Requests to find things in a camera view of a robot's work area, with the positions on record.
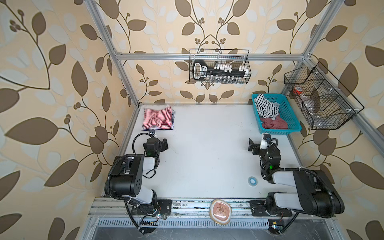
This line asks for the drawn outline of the black white striped tank top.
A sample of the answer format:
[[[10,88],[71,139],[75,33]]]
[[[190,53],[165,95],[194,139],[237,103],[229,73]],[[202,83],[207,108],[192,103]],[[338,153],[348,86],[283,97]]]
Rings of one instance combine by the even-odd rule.
[[[258,114],[261,118],[274,119],[279,115],[280,104],[267,100],[264,94],[258,95],[254,102],[256,104]]]

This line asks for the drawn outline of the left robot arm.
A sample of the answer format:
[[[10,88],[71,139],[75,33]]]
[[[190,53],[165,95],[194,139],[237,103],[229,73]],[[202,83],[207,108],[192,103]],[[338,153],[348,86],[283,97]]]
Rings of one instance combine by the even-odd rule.
[[[123,201],[134,227],[143,235],[154,232],[161,218],[172,211],[173,201],[159,200],[155,190],[143,185],[152,179],[160,164],[160,153],[169,149],[167,139],[154,131],[140,133],[132,141],[132,153],[117,156],[107,176],[105,193]]]

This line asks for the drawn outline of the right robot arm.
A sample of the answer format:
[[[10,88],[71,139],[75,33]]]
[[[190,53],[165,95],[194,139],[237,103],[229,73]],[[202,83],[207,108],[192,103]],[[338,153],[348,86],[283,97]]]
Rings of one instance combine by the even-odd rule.
[[[260,143],[249,140],[248,151],[260,158],[260,174],[273,185],[294,187],[293,193],[270,192],[264,201],[250,201],[254,217],[291,217],[284,226],[273,224],[270,231],[282,235],[300,215],[330,219],[345,211],[342,197],[324,171],[306,168],[282,168],[279,141],[264,134]]]

